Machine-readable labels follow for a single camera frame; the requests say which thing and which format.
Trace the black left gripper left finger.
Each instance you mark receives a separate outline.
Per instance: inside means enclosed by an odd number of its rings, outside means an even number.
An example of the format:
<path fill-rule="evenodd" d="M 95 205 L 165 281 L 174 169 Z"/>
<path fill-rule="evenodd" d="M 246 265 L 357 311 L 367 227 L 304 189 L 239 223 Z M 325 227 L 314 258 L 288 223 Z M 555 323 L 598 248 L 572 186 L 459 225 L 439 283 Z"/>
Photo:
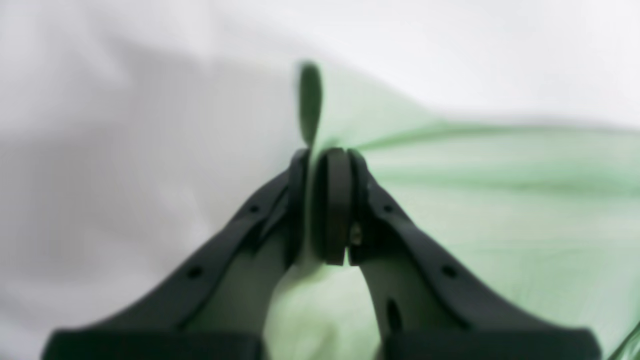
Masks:
<path fill-rule="evenodd" d="M 255 191 L 160 284 L 91 325 L 58 329 L 44 360 L 268 360 L 272 294 L 303 241 L 310 150 Z"/>

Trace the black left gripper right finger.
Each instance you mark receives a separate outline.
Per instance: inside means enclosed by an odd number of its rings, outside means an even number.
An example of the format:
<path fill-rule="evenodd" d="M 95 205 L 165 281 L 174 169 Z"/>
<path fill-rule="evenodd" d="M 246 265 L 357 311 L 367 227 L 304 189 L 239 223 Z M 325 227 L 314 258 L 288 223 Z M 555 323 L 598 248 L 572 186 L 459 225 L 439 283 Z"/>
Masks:
<path fill-rule="evenodd" d="M 384 360 L 600 360 L 587 328 L 544 321 L 510 303 L 423 232 L 354 149 L 321 153 L 313 176 L 313 243 L 328 265 L 358 267 Z"/>

